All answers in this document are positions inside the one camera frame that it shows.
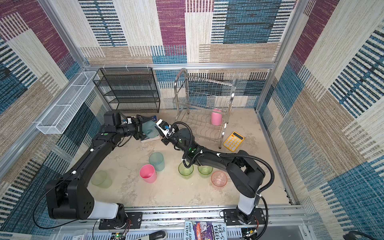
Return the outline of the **teal cup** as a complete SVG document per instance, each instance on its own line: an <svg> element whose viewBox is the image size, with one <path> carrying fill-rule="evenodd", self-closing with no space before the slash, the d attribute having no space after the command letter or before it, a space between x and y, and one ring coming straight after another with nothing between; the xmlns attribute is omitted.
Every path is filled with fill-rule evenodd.
<svg viewBox="0 0 384 240"><path fill-rule="evenodd" d="M152 120L149 120L142 124L142 131L150 139L155 138L159 135L159 132L156 129L156 123Z"/></svg>
<svg viewBox="0 0 384 240"><path fill-rule="evenodd" d="M164 156L160 152L151 154L149 157L149 162L157 172L163 171L165 168Z"/></svg>

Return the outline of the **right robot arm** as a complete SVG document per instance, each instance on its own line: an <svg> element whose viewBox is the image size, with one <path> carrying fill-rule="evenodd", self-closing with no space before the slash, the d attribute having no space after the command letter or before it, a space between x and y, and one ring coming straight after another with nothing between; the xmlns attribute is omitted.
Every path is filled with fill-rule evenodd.
<svg viewBox="0 0 384 240"><path fill-rule="evenodd" d="M184 122L168 124L158 120L156 128L165 145L169 143L183 152L182 163L189 169L193 165L208 166L228 173L240 193L237 205L237 220L249 224L254 220L254 212L262 198L262 192L275 180L272 167L263 159L251 156L245 151L221 153L199 145L192 129Z"/></svg>

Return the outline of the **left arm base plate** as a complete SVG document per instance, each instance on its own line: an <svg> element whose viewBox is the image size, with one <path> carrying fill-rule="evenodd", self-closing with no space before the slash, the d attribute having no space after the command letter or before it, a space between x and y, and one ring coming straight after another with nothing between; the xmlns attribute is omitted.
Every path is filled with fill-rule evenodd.
<svg viewBox="0 0 384 240"><path fill-rule="evenodd" d="M139 229L142 224L142 212L125 213L125 216L115 219L101 219L98 229L99 230L125 230L125 229Z"/></svg>

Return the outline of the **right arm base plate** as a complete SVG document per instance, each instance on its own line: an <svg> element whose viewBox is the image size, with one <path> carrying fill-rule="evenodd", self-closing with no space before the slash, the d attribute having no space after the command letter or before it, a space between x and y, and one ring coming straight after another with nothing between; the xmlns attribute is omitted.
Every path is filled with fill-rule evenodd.
<svg viewBox="0 0 384 240"><path fill-rule="evenodd" d="M266 223L266 214L261 208L254 208L249 215L246 215L238 208L224 209L219 215L224 219L227 226L264 225Z"/></svg>

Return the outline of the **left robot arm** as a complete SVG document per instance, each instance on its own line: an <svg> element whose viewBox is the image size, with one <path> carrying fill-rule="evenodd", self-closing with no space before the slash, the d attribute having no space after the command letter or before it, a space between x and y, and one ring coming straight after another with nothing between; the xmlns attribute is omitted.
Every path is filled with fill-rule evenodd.
<svg viewBox="0 0 384 240"><path fill-rule="evenodd" d="M151 117L136 115L126 117L114 110L106 112L105 123L92 140L83 156L60 178L49 181L45 186L48 214L51 219L100 220L109 229L120 229L127 224L128 217L123 204L96 201L87 189L88 184L103 160L117 147L126 144L124 138L143 140L142 126Z"/></svg>

